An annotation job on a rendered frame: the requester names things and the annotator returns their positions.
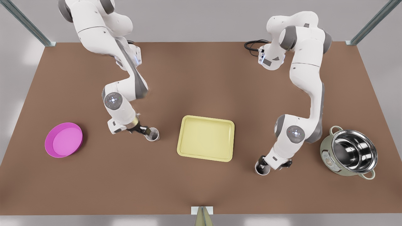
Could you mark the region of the yellow rectangular tray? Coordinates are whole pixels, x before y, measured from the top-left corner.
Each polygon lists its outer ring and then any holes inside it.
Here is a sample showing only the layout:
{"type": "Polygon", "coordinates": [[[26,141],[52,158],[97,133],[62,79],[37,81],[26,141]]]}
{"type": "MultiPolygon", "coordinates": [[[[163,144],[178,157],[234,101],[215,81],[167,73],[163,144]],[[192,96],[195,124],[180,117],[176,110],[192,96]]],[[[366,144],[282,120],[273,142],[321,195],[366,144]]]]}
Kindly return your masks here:
{"type": "Polygon", "coordinates": [[[235,124],[230,120],[186,115],[177,153],[180,156],[228,163],[233,157],[235,124]]]}

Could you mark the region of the silver frame post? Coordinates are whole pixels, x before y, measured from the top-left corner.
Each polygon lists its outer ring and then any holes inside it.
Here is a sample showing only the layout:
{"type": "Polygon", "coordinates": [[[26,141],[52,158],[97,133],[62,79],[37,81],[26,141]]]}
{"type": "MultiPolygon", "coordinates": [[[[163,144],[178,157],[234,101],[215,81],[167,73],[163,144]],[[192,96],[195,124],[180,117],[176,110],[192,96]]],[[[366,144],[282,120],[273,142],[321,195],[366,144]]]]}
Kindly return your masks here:
{"type": "Polygon", "coordinates": [[[214,214],[212,206],[193,206],[191,215],[195,215],[195,226],[214,226],[210,215],[214,214]]]}
{"type": "Polygon", "coordinates": [[[351,40],[346,40],[345,44],[357,46],[401,2],[402,0],[389,0],[351,40]]]}
{"type": "Polygon", "coordinates": [[[56,42],[50,41],[11,0],[0,0],[0,4],[15,17],[37,40],[45,47],[55,47],[56,42]]]}

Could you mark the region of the pink round bowl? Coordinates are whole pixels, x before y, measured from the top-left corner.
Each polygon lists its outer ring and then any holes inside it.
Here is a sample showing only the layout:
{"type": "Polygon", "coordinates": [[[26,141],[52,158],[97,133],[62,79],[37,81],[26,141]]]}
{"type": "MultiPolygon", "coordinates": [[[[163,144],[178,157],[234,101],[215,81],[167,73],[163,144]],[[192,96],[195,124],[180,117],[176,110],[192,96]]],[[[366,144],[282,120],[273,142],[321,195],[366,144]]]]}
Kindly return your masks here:
{"type": "Polygon", "coordinates": [[[72,155],[82,146],[83,133],[81,128],[71,122],[65,122],[54,127],[46,136],[45,150],[55,158],[72,155]]]}

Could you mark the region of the white IKEA cup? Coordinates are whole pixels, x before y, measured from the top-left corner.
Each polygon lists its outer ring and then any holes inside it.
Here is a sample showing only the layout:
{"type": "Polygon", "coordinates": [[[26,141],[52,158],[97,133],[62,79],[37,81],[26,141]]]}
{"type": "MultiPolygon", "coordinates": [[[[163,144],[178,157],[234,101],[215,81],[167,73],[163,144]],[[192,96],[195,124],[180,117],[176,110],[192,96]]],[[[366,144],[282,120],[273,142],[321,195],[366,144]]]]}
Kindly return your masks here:
{"type": "Polygon", "coordinates": [[[263,161],[262,163],[257,162],[254,169],[258,175],[267,175],[270,173],[271,167],[263,161]]]}
{"type": "Polygon", "coordinates": [[[160,133],[155,127],[150,127],[145,130],[145,138],[148,141],[154,142],[160,139],[160,133]]]}

